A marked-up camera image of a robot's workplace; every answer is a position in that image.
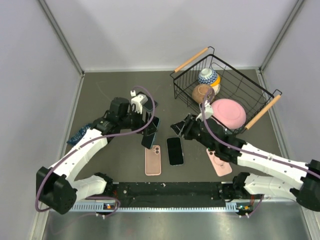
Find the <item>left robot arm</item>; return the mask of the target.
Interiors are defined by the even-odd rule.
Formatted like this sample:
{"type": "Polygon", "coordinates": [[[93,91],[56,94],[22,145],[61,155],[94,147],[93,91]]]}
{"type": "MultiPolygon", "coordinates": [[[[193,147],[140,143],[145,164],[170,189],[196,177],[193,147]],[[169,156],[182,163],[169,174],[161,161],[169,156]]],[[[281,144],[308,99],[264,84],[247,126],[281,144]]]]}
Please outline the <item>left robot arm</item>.
{"type": "Polygon", "coordinates": [[[66,214],[74,204],[93,195],[109,198],[114,191],[112,179],[102,173],[76,180],[79,172],[114,137],[127,134],[147,136],[156,131],[152,121],[154,114],[143,113],[143,105],[150,98],[143,93],[130,100],[114,98],[102,117],[94,120],[80,141],[58,162],[49,168],[41,167],[36,173],[35,208],[39,203],[57,213],[66,214]]]}

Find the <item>pink case near right arm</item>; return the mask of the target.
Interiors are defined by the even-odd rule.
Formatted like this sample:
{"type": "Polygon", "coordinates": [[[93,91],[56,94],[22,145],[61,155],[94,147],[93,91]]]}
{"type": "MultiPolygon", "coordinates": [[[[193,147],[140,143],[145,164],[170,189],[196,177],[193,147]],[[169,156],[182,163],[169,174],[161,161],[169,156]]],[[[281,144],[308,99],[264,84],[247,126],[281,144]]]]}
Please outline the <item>pink case near right arm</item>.
{"type": "Polygon", "coordinates": [[[215,156],[214,151],[211,151],[207,148],[206,153],[209,157],[209,160],[210,160],[216,174],[219,177],[226,176],[226,175],[232,173],[233,170],[232,170],[231,165],[228,162],[225,162],[225,161],[221,160],[220,158],[218,158],[217,156],[215,156]]]}

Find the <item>pink phone case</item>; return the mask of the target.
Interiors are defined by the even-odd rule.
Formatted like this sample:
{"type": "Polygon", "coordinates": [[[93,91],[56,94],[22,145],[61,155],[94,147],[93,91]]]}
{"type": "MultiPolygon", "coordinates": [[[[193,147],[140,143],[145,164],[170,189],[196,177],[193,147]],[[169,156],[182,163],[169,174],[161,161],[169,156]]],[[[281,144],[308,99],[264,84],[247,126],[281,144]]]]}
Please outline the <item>pink phone case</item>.
{"type": "Polygon", "coordinates": [[[147,176],[159,176],[161,174],[161,147],[153,145],[151,149],[145,149],[145,174],[147,176]]]}

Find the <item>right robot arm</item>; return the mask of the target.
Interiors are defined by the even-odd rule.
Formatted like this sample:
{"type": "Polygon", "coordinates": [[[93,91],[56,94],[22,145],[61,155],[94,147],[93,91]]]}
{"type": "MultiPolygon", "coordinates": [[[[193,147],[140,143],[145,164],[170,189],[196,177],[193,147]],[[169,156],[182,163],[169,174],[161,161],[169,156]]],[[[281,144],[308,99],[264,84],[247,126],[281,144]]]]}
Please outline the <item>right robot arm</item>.
{"type": "Polygon", "coordinates": [[[226,134],[215,120],[199,120],[193,114],[171,126],[185,140],[196,140],[226,163],[258,170],[265,176],[240,173],[233,182],[239,198],[269,195],[291,199],[311,211],[320,210],[320,162],[294,161],[263,151],[252,144],[226,134]]]}

